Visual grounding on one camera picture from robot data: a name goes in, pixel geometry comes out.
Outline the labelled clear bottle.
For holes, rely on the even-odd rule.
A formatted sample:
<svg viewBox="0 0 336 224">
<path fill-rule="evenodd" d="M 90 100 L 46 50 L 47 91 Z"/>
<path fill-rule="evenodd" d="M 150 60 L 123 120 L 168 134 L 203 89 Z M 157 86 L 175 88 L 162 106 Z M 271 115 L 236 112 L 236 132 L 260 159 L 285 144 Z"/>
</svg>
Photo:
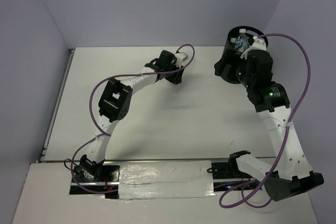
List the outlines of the labelled clear bottle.
<svg viewBox="0 0 336 224">
<path fill-rule="evenodd" d="M 246 29 L 241 28 L 239 30 L 239 34 L 237 36 L 234 36 L 230 39 L 230 42 L 233 43 L 233 48 L 236 51 L 244 52 L 246 49 L 248 49 L 248 36 L 246 34 Z"/>
</svg>

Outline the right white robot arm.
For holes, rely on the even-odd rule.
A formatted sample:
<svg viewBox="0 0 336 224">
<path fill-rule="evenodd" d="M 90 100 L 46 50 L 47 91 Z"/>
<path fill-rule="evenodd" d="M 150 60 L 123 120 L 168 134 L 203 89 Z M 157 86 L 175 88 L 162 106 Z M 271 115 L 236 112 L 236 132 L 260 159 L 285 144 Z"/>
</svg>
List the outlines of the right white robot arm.
<svg viewBox="0 0 336 224">
<path fill-rule="evenodd" d="M 324 179 L 305 157 L 292 122 L 294 109 L 283 85 L 273 81 L 272 66 L 273 59 L 265 50 L 251 50 L 242 58 L 242 53 L 226 49 L 214 68 L 216 76 L 244 86 L 277 155 L 269 166 L 249 151 L 232 153 L 228 171 L 233 177 L 252 176 L 271 200 L 280 201 L 306 193 L 322 185 Z"/>
</svg>

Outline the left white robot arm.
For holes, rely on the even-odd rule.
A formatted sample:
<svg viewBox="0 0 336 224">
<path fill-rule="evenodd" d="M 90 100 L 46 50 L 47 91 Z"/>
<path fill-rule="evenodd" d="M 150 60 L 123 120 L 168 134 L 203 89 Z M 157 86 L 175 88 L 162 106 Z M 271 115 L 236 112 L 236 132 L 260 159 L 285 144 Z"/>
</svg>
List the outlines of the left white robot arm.
<svg viewBox="0 0 336 224">
<path fill-rule="evenodd" d="M 158 58 L 145 64 L 139 72 L 120 75 L 107 81 L 98 102 L 98 129 L 79 161 L 84 176 L 93 182 L 102 177 L 108 143 L 116 125 L 127 115 L 132 96 L 162 79 L 172 84 L 181 83 L 184 64 L 188 58 L 189 55 L 184 52 L 162 50 Z"/>
</svg>

